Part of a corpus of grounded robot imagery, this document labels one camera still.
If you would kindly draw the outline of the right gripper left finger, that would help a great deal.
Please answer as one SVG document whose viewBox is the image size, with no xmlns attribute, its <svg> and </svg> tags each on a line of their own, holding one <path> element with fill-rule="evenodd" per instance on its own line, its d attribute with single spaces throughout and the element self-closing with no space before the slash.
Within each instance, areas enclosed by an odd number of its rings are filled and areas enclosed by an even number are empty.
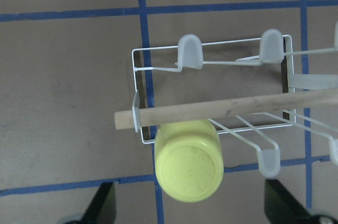
<svg viewBox="0 0 338 224">
<path fill-rule="evenodd" d="M 113 182 L 102 183 L 81 218 L 81 223 L 115 223 L 116 197 Z"/>
</svg>

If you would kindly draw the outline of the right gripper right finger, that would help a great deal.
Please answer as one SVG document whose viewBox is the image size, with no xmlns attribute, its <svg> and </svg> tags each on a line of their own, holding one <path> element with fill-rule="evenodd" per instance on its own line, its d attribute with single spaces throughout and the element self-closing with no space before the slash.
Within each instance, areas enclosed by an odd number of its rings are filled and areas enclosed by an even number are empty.
<svg viewBox="0 0 338 224">
<path fill-rule="evenodd" d="M 269 223 L 314 223 L 310 213 L 277 179 L 265 180 L 265 215 Z"/>
</svg>

